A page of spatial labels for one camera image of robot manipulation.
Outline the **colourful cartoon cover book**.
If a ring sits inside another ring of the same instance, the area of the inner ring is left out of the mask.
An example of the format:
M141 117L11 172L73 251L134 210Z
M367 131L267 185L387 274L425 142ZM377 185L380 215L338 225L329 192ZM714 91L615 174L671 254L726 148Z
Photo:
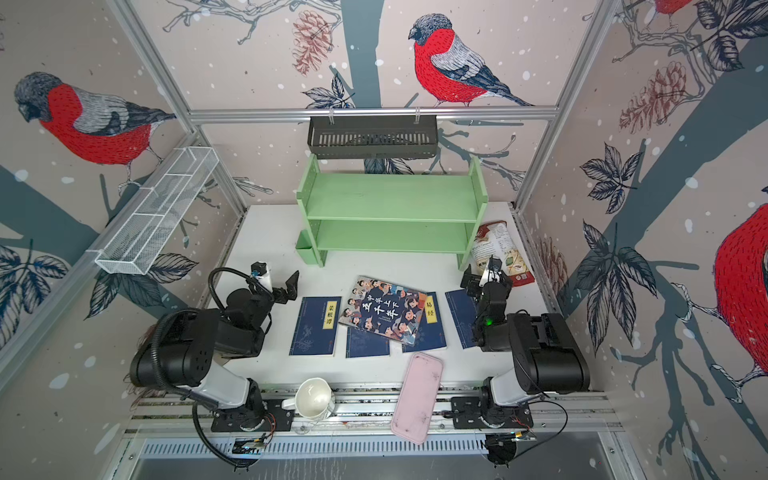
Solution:
M435 318L431 294L359 276L341 308L339 323L413 347L421 327Z

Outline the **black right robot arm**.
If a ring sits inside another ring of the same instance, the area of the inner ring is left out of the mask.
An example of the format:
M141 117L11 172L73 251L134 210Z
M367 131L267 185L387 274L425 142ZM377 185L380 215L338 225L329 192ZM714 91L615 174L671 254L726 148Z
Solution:
M511 366L488 377L480 389L479 419L491 428L525 428L521 414L534 398L550 392L589 390L589 369L562 315L508 313L512 281L504 273L486 279L468 268L460 286L473 302L471 339L485 353L508 352Z

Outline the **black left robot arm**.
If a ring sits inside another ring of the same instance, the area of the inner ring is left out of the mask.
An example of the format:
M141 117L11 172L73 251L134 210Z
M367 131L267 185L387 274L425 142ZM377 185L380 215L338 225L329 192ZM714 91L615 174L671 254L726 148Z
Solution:
M296 271L275 287L264 262L253 263L248 273L213 269L208 287L214 306L162 317L131 362L131 383L206 408L214 432L289 431L294 413L264 399L255 380L226 369L215 357L258 357L273 325L273 307L298 298L299 278Z

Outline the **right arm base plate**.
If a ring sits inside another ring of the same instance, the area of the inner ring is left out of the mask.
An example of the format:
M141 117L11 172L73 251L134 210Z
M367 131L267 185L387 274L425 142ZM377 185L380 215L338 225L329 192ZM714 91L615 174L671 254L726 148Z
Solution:
M450 399L449 418L459 430L524 429L533 427L527 405L498 406L477 396L456 396Z

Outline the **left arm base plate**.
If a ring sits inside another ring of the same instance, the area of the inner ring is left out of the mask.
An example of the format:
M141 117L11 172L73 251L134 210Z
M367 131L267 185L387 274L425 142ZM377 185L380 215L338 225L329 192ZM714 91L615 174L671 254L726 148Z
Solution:
M282 408L279 399L266 399L260 410L247 405L218 411L212 420L211 430L216 433L288 432L291 430L295 411Z

